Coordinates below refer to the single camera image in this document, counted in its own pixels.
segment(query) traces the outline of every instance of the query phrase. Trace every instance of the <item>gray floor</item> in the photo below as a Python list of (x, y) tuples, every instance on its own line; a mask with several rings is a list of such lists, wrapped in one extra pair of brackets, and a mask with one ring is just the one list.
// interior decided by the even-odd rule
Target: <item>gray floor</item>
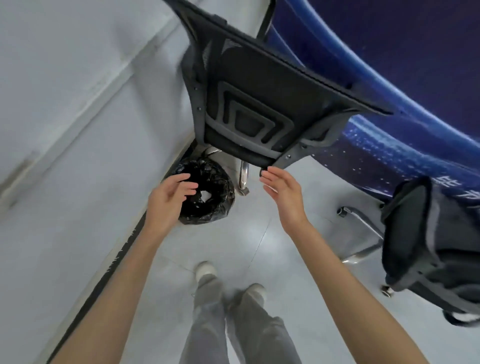
[[(236, 180), (239, 161), (223, 153), (214, 159)], [(302, 185), (309, 219), (339, 256), (376, 241), (353, 217), (338, 217), (336, 209), (355, 206), (378, 220), (378, 201), (311, 157), (288, 171)], [(258, 182), (258, 173), (259, 168), (251, 168), (250, 194), (237, 195), (228, 218), (201, 226), (179, 224), (162, 243), (140, 300), (123, 364), (178, 363), (192, 324), (196, 288), (192, 271), (205, 260), (217, 267), (227, 293), (254, 282), (266, 287), (265, 308), (284, 319), (305, 364), (353, 363), (315, 283), (283, 232), (275, 204)], [(431, 363), (477, 362), (478, 331), (448, 325), (436, 307), (410, 292), (398, 293), (392, 299), (380, 294), (384, 272), (379, 254), (352, 267), (352, 272), (392, 312)], [(230, 362), (238, 363), (229, 343), (228, 348)]]

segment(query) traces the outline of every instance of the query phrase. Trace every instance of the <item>person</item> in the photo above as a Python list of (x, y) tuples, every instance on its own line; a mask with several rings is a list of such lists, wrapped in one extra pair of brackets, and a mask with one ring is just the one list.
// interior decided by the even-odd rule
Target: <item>person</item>
[[(138, 238), (52, 364), (120, 362), (156, 251), (177, 222), (186, 196), (196, 193), (198, 185), (187, 182), (189, 177), (168, 177), (152, 191)], [(406, 331), (349, 272), (308, 221), (298, 182), (275, 167), (263, 171), (260, 181), (276, 202), (282, 227), (302, 256), (356, 363), (428, 363)], [(263, 309), (263, 286), (250, 286), (239, 302), (226, 309), (215, 268), (207, 262), (200, 264), (196, 279), (194, 320), (181, 355), (182, 364), (228, 363), (226, 316), (228, 336), (241, 362), (300, 363), (283, 321)]]

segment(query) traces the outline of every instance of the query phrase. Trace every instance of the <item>chair backrest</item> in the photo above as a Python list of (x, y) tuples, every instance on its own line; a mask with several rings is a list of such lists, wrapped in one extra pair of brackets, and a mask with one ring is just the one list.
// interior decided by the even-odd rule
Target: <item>chair backrest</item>
[(382, 221), (388, 285), (439, 306), (457, 325), (462, 322), (454, 322), (452, 313), (480, 315), (478, 218), (420, 177), (397, 187)]
[(201, 144), (260, 167), (285, 167), (332, 144), (351, 116), (390, 114), (186, 0), (166, 3), (190, 38), (182, 73)]

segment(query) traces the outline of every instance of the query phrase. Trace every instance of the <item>white sneaker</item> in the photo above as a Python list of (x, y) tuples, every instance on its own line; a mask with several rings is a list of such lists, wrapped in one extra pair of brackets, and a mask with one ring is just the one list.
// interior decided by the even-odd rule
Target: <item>white sneaker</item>
[(265, 305), (265, 302), (267, 300), (267, 290), (265, 289), (264, 286), (262, 286), (259, 283), (254, 283), (252, 284), (245, 293), (248, 293), (250, 296), (253, 297), (257, 303), (263, 307)]
[(216, 269), (210, 262), (201, 262), (199, 265), (197, 265), (197, 268), (195, 268), (195, 279), (197, 280), (197, 283), (200, 282), (203, 276), (207, 274), (213, 274), (214, 276), (217, 276)]

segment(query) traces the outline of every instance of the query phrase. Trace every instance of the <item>black garbage bag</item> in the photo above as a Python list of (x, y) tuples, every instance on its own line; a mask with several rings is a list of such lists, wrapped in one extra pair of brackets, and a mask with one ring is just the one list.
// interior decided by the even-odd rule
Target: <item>black garbage bag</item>
[[(173, 174), (190, 173), (188, 181), (197, 182), (197, 193), (183, 202), (179, 220), (185, 225), (200, 225), (228, 215), (235, 202), (233, 182), (224, 169), (210, 158), (184, 159)], [(202, 191), (211, 194), (206, 201)]]

